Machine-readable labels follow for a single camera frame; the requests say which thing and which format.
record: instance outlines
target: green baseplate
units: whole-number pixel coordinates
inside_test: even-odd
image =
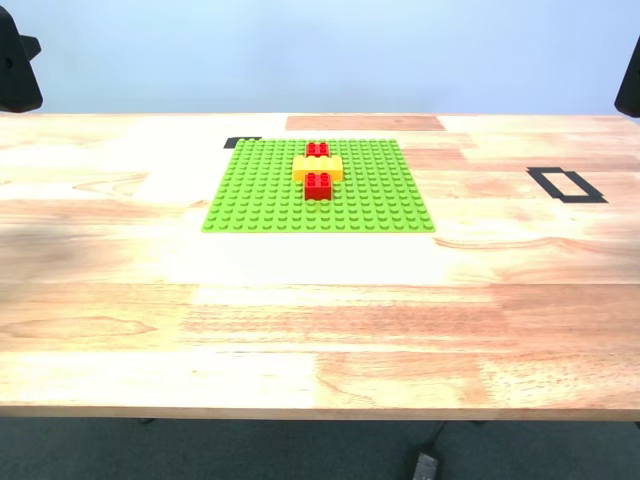
[[[340,155],[344,181],[332,200],[304,200],[292,180],[293,157],[308,142]],[[435,232],[395,140],[239,140],[202,231]]]

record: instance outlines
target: light blue background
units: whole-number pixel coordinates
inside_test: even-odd
[[[0,3],[42,112],[614,113],[640,35],[638,0]]]

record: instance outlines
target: floor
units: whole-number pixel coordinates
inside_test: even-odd
[[[411,479],[434,422],[0,418],[2,480]],[[633,423],[447,423],[442,480],[629,480]]]

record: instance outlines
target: wooden table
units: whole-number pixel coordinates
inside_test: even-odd
[[[438,231],[202,234],[234,136],[395,138]],[[3,115],[0,414],[640,420],[639,210],[617,116]]]

